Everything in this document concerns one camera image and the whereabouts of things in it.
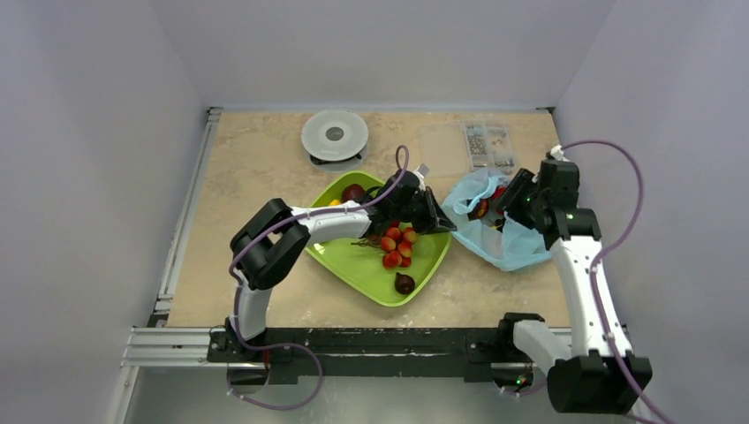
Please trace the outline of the dark red yellow fake fruit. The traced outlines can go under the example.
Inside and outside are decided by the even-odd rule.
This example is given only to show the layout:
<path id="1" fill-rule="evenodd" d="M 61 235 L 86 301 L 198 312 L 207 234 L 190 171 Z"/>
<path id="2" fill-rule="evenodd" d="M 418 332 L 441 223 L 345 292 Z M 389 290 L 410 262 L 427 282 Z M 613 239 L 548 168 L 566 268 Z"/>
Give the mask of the dark red yellow fake fruit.
<path id="1" fill-rule="evenodd" d="M 490 210 L 490 200 L 480 199 L 477 205 L 467 214 L 470 221 L 482 219 Z"/>

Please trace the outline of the light blue plastic bag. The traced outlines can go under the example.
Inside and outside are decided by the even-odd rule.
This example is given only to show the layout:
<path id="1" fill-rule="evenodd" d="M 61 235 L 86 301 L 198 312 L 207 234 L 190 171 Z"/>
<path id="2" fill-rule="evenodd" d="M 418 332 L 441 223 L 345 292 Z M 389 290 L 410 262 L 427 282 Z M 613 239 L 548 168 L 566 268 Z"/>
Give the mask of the light blue plastic bag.
<path id="1" fill-rule="evenodd" d="M 490 201 L 497 189 L 506 188 L 510 182 L 511 177 L 498 170 L 478 170 L 463 176 L 441 205 L 456 226 L 452 236 L 473 254 L 505 272 L 551 259 L 538 231 L 501 216 L 494 208 L 481 218 L 469 217 L 482 201 Z"/>

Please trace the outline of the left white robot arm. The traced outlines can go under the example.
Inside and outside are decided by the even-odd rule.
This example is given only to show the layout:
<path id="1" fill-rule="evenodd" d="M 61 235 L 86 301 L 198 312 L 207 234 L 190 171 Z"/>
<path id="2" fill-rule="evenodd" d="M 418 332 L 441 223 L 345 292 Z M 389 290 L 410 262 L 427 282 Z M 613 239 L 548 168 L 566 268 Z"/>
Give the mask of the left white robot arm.
<path id="1" fill-rule="evenodd" d="M 266 349 L 261 335 L 267 328 L 271 292 L 307 247 L 382 235 L 396 221 L 410 224 L 419 235 L 457 229 L 422 175 L 406 169 L 339 205 L 293 208 L 280 198 L 268 201 L 230 242 L 229 273 L 237 281 L 229 316 L 234 332 L 230 351 L 240 360 L 251 361 Z"/>

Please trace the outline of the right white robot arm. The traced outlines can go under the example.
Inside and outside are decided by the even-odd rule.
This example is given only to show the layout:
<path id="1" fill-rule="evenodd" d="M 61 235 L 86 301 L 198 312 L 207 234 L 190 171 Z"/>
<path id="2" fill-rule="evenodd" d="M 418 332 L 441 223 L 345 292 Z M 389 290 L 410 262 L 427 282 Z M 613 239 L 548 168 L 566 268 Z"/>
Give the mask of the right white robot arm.
<path id="1" fill-rule="evenodd" d="M 564 288 L 571 323 L 565 343 L 538 314 L 507 313 L 496 348 L 509 360 L 523 353 L 544 375 L 559 413 L 625 415 L 653 376 L 617 319 L 602 266 L 596 214 L 578 205 L 576 164 L 544 159 L 537 172 L 520 170 L 499 197 L 505 216 L 538 231 Z"/>

